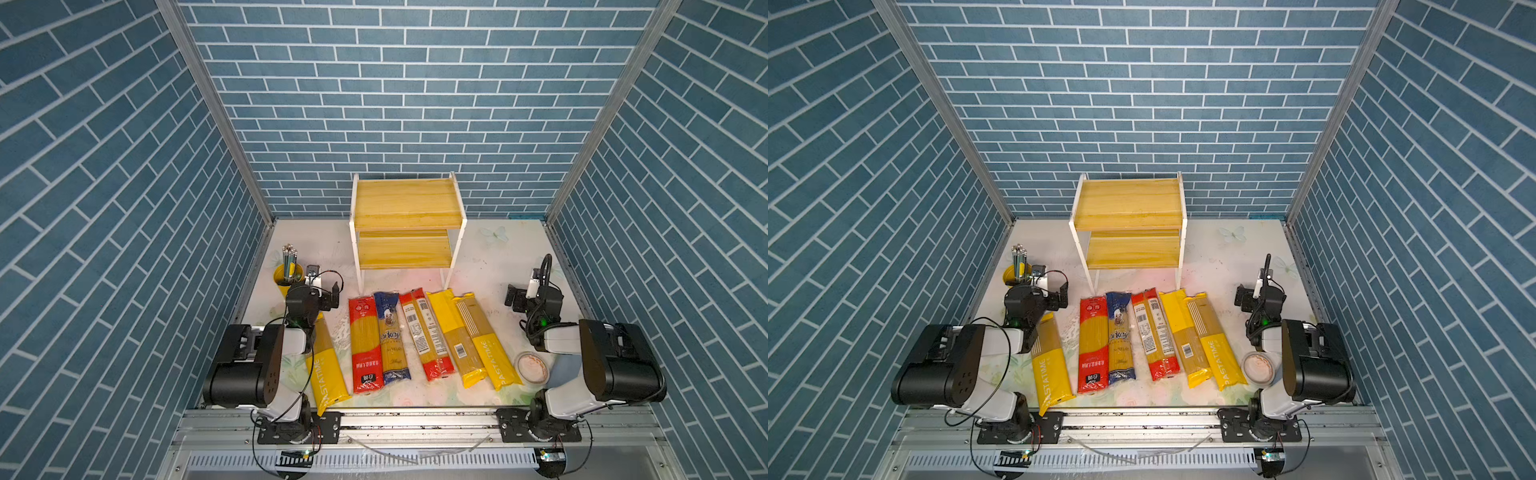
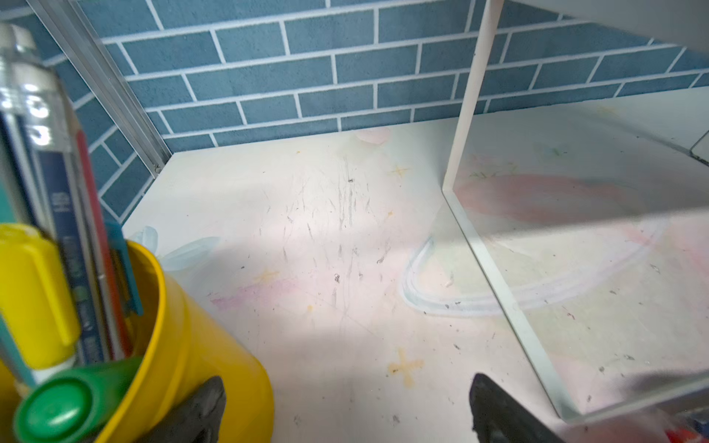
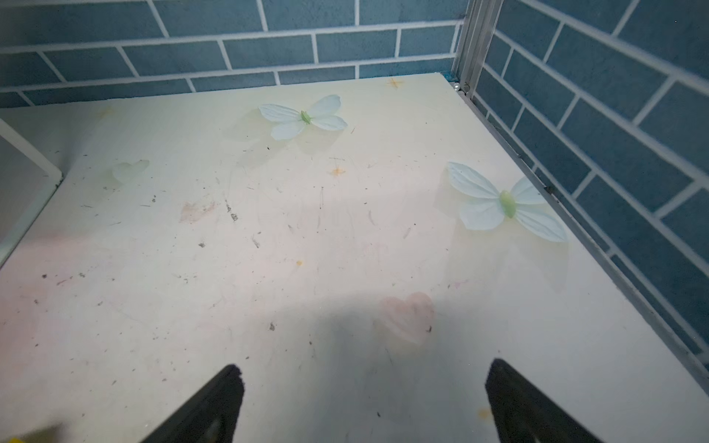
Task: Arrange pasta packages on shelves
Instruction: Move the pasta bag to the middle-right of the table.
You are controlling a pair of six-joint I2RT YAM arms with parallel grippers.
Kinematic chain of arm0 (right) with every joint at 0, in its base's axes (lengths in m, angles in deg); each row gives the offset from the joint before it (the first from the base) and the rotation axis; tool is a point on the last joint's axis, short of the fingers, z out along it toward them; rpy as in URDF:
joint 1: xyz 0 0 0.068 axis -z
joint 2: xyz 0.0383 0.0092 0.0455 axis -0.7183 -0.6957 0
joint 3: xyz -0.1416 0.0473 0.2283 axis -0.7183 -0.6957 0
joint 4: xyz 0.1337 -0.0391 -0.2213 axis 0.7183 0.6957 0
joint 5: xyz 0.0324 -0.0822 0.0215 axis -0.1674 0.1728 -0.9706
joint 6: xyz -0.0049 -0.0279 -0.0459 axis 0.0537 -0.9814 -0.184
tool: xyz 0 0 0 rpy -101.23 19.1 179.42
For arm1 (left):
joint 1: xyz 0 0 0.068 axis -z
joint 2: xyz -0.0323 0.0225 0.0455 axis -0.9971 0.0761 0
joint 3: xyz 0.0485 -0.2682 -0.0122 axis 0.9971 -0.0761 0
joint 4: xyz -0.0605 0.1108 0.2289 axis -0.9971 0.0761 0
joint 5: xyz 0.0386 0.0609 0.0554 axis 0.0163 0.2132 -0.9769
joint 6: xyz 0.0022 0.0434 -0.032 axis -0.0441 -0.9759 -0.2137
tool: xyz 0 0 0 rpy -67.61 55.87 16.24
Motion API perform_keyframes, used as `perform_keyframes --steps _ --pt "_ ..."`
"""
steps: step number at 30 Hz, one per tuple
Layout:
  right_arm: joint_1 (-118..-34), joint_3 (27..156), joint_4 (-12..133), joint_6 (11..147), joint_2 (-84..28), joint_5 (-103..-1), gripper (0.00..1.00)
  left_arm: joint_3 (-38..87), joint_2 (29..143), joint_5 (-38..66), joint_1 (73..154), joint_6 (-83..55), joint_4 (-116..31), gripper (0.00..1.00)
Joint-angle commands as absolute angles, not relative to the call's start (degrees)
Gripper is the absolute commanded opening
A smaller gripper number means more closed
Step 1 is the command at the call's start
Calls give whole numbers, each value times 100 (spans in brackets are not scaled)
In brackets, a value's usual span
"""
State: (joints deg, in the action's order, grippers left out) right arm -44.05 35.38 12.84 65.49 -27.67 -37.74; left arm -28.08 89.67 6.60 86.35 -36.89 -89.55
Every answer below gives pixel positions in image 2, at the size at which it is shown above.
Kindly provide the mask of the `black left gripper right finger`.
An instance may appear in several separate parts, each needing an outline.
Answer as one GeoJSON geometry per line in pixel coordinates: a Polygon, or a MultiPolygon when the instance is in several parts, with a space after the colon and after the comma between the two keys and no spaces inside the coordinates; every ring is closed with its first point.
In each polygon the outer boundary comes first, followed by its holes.
{"type": "Polygon", "coordinates": [[[479,442],[556,442],[562,439],[489,376],[475,374],[469,391],[479,442]]]}

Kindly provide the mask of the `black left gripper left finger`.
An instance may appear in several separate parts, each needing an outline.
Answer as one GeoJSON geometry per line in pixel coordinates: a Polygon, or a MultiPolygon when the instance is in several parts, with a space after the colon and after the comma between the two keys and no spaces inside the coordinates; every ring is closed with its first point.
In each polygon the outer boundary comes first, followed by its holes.
{"type": "Polygon", "coordinates": [[[225,407],[222,378],[209,378],[137,442],[217,442],[225,407]]]}

